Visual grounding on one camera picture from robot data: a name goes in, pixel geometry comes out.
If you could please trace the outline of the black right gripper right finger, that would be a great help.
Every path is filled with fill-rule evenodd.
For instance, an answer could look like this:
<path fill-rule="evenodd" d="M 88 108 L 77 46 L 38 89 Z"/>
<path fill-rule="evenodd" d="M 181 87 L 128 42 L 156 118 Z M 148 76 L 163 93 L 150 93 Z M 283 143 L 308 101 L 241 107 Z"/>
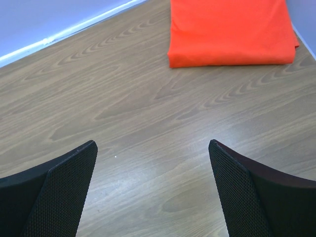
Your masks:
<path fill-rule="evenodd" d="M 314 237 L 316 183 L 247 158 L 217 140 L 209 156 L 231 237 Z"/>

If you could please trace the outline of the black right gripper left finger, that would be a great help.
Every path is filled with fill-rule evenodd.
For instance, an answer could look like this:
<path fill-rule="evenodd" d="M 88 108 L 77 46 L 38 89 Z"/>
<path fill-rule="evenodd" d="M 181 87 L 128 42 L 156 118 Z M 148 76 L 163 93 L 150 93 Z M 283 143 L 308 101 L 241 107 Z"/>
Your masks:
<path fill-rule="evenodd" d="M 74 237 L 98 148 L 90 140 L 72 151 L 0 180 L 2 237 Z"/>

